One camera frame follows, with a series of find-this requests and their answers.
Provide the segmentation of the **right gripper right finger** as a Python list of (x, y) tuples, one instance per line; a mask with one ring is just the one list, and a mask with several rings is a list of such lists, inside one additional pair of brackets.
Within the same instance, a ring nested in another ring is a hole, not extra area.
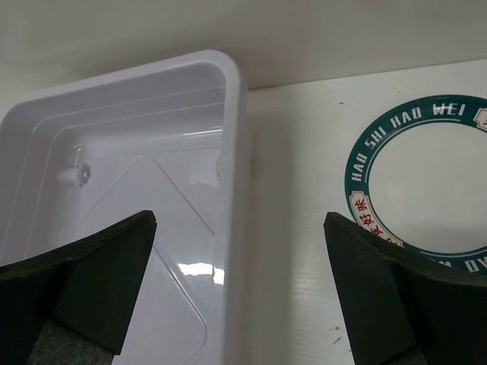
[(484, 364), (486, 278), (329, 212), (324, 235), (356, 364)]

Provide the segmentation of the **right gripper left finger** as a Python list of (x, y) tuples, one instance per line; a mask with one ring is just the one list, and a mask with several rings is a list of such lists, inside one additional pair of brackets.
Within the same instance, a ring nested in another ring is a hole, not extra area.
[(120, 355), (157, 221), (140, 211), (1, 268), (3, 364), (111, 364)]

